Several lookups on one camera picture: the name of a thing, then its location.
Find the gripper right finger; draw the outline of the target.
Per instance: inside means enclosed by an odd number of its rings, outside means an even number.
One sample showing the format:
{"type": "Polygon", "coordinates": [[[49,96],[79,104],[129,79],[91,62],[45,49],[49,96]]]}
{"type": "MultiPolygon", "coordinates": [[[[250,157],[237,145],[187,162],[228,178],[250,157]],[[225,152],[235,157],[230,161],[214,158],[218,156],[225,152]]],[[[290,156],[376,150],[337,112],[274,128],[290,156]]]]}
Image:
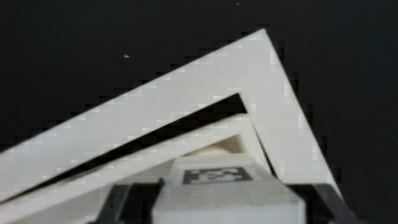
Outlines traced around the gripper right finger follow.
{"type": "Polygon", "coordinates": [[[290,189],[306,202],[306,224],[370,224],[358,218],[331,184],[292,184],[290,189]]]}

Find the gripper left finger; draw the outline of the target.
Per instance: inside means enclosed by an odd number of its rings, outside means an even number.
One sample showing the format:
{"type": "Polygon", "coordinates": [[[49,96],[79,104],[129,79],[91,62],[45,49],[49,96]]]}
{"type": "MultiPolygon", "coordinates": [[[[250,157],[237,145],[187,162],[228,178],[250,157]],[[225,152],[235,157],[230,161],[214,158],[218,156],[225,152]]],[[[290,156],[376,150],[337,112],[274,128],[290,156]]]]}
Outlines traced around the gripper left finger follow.
{"type": "Polygon", "coordinates": [[[154,224],[152,209],[162,187],[164,180],[114,185],[97,220],[88,224],[154,224]]]}

